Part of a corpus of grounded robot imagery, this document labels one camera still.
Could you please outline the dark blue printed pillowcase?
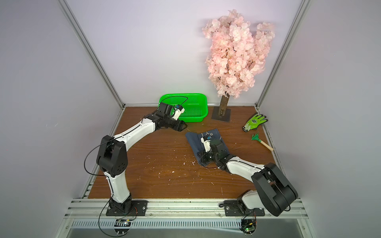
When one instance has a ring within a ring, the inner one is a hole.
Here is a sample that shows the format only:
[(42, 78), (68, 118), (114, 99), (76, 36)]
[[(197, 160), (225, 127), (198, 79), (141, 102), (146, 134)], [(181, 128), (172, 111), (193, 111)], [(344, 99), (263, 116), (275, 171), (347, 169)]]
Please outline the dark blue printed pillowcase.
[(212, 162), (212, 160), (210, 159), (209, 156), (205, 155), (202, 157), (202, 153), (205, 152), (205, 147), (204, 147), (203, 143), (201, 142), (201, 138), (205, 137), (205, 136), (211, 137), (212, 140), (216, 139), (216, 140), (221, 141), (221, 143), (223, 144), (223, 149), (225, 149), (227, 152), (229, 152), (229, 150), (228, 150), (224, 140), (222, 139), (222, 136), (221, 136), (218, 129), (213, 129), (213, 130), (202, 132), (199, 134), (197, 134), (195, 132), (187, 132), (186, 133), (187, 141), (192, 148), (192, 151), (194, 153), (194, 156), (197, 159), (197, 162), (201, 166), (208, 166)]

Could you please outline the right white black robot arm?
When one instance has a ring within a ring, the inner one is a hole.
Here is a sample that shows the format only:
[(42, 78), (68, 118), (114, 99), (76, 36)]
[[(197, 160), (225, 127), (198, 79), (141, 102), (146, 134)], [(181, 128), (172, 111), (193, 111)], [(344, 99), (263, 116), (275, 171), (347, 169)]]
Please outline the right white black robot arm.
[(218, 139), (202, 138), (191, 148), (201, 166), (207, 168), (214, 163), (215, 169), (238, 175), (254, 184), (255, 191), (248, 190), (237, 199), (244, 215), (248, 215), (260, 202), (270, 214), (279, 216), (290, 211), (291, 204), (298, 198), (296, 189), (274, 163), (262, 165), (243, 160), (231, 154), (224, 142)]

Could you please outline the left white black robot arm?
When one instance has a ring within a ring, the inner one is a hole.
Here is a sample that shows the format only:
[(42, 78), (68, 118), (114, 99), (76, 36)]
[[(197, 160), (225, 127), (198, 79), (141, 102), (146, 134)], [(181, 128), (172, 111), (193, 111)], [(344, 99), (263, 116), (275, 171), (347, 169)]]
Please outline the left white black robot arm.
[(128, 166), (127, 152), (145, 136), (160, 129), (183, 131), (187, 124), (179, 117), (185, 112), (182, 105), (161, 102), (151, 114), (144, 116), (135, 126), (115, 136), (106, 135), (98, 149), (96, 164), (103, 172), (111, 191), (109, 207), (127, 215), (133, 210), (132, 195), (128, 189), (125, 171)]

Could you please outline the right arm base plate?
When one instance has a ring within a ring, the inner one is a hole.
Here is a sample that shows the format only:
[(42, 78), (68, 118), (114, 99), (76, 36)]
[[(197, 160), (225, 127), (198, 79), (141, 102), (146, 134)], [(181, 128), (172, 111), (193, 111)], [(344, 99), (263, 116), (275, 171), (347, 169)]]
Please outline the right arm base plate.
[(265, 211), (262, 208), (249, 209), (243, 202), (238, 200), (225, 200), (219, 204), (219, 207), (224, 208), (227, 217), (265, 216)]

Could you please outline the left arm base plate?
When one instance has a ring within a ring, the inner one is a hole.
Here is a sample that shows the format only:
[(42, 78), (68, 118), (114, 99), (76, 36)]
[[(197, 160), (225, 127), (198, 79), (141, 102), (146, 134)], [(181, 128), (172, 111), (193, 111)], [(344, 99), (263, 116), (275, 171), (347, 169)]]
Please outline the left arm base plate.
[(147, 205), (147, 200), (126, 200), (118, 203), (112, 199), (109, 201), (106, 216), (145, 216)]

